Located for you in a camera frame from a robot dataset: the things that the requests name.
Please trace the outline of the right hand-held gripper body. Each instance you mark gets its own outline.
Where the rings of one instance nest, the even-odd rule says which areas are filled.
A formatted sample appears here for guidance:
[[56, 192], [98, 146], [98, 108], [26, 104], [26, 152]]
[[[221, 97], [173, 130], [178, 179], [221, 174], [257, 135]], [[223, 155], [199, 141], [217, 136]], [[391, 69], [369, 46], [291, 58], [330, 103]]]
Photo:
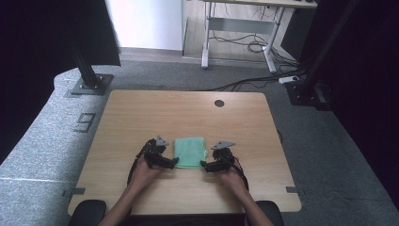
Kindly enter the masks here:
[[211, 148], [216, 162], [213, 167], [217, 167], [217, 171], [227, 171], [234, 164], [235, 159], [230, 149], [233, 145], [233, 142], [221, 140]]

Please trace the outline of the black curtain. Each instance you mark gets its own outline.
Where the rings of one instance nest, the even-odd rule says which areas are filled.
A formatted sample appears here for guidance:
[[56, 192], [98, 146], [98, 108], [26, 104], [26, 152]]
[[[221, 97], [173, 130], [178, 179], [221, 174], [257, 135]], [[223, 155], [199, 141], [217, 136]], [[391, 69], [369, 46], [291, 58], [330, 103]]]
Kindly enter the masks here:
[[105, 0], [0, 0], [0, 164], [78, 56], [120, 65]]
[[399, 210], [399, 0], [316, 0], [304, 90], [328, 103]]

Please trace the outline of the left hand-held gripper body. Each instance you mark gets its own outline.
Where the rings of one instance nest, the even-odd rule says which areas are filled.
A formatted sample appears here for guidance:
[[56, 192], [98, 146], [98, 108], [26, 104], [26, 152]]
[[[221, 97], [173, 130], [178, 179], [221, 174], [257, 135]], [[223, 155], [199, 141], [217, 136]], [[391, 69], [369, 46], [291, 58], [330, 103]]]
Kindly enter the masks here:
[[163, 152], [167, 148], [168, 143], [160, 136], [148, 140], [144, 147], [144, 158], [148, 166], [164, 168], [165, 164], [170, 164], [168, 158], [163, 156]]

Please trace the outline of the green cloth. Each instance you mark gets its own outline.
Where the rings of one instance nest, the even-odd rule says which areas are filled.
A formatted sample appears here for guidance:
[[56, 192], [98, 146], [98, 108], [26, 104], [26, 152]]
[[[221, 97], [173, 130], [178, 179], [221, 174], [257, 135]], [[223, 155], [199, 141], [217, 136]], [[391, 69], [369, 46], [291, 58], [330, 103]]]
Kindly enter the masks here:
[[208, 151], [203, 137], [182, 137], [174, 141], [174, 157], [178, 169], [200, 169]]

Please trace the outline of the dark box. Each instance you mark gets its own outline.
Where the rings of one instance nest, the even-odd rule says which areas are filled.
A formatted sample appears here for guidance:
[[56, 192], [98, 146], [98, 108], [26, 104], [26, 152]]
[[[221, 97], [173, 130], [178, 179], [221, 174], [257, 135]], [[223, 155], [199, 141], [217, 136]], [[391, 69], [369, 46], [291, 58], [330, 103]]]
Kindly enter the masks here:
[[314, 9], [295, 8], [287, 25], [281, 47], [296, 61], [303, 59], [304, 46], [314, 14]]

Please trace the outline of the white desk frame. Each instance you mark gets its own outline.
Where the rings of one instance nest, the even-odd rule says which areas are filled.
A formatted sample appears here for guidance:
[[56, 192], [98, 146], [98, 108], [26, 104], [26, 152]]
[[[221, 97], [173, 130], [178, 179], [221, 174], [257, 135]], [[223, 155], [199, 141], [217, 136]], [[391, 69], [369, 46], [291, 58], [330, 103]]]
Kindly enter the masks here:
[[[201, 67], [209, 67], [209, 39], [211, 31], [226, 31], [238, 33], [265, 34], [269, 41], [263, 48], [267, 68], [271, 73], [277, 69], [273, 61], [271, 50], [279, 31], [280, 22], [287, 8], [317, 8], [315, 0], [202, 0], [205, 3], [205, 38], [202, 45]], [[235, 4], [240, 6], [276, 7], [277, 16], [272, 22], [254, 21], [244, 19], [218, 18], [212, 15], [213, 4]]]

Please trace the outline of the person's right hand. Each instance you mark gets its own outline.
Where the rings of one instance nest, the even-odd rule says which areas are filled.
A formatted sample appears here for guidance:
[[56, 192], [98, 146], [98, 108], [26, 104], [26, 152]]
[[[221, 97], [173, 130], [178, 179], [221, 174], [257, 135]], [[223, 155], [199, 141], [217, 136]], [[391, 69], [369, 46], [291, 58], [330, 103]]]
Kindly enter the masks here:
[[215, 172], [215, 177], [236, 196], [243, 195], [247, 192], [243, 179], [235, 169]]

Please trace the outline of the person's left hand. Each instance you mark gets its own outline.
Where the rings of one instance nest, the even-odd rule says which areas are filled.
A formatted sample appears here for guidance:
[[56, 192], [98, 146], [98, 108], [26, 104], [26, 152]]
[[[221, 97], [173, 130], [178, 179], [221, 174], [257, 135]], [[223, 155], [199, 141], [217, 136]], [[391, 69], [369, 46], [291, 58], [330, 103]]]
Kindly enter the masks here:
[[164, 168], [155, 167], [150, 168], [146, 159], [141, 156], [136, 164], [136, 168], [133, 173], [132, 181], [129, 184], [129, 189], [135, 192], [139, 192], [145, 187], [149, 186], [151, 182], [162, 172]]

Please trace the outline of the black metal stand with base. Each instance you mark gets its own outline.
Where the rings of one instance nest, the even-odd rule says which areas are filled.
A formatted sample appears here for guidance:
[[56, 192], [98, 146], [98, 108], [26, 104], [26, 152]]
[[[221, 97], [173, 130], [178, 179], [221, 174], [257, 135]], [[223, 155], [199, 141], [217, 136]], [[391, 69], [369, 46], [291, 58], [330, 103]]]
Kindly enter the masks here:
[[96, 73], [88, 60], [88, 56], [79, 46], [72, 32], [68, 33], [74, 62], [80, 72], [80, 78], [71, 89], [71, 95], [103, 96], [113, 79], [112, 74]]
[[318, 89], [322, 82], [322, 69], [336, 39], [345, 27], [359, 0], [317, 0], [310, 29], [299, 59], [300, 81], [285, 85], [292, 105], [315, 106], [329, 110], [326, 91]]

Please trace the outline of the white power strip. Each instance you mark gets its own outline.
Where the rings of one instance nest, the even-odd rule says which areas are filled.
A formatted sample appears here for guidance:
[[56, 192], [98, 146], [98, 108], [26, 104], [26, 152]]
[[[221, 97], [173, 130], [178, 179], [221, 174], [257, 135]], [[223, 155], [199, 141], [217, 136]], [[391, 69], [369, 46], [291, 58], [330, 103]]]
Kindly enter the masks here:
[[286, 76], [286, 77], [280, 78], [279, 79], [279, 83], [283, 85], [283, 84], [286, 84], [286, 83], [297, 82], [299, 80], [300, 80], [299, 77], [296, 76], [296, 75]]

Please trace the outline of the grey floor socket plate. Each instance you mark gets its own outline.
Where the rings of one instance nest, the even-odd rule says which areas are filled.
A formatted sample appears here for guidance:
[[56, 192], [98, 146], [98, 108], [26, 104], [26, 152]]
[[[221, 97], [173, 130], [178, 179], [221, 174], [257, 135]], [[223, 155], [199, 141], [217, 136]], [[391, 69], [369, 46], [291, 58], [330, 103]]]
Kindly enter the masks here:
[[73, 131], [87, 133], [94, 122], [95, 116], [95, 113], [82, 113], [73, 127]]

